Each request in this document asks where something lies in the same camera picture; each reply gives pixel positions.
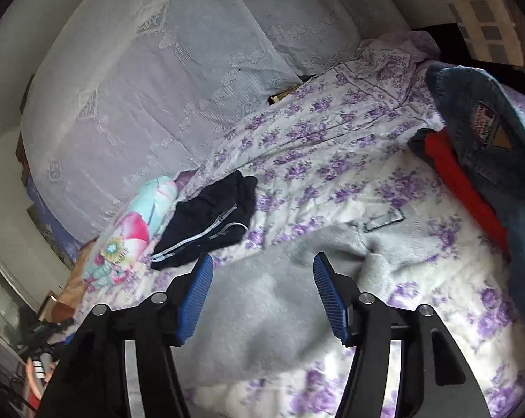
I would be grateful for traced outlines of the red sleeve forearm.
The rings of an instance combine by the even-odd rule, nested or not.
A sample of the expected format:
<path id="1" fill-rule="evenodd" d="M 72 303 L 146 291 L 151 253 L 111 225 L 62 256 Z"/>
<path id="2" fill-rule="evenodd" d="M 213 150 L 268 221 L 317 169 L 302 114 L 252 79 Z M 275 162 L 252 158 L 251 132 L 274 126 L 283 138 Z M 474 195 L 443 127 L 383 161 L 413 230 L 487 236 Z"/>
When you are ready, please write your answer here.
<path id="1" fill-rule="evenodd" d="M 27 380 L 31 393 L 38 402 L 41 401 L 54 374 L 55 365 L 56 363 L 49 353 L 44 353 L 37 358 L 27 358 L 25 366 Z"/>

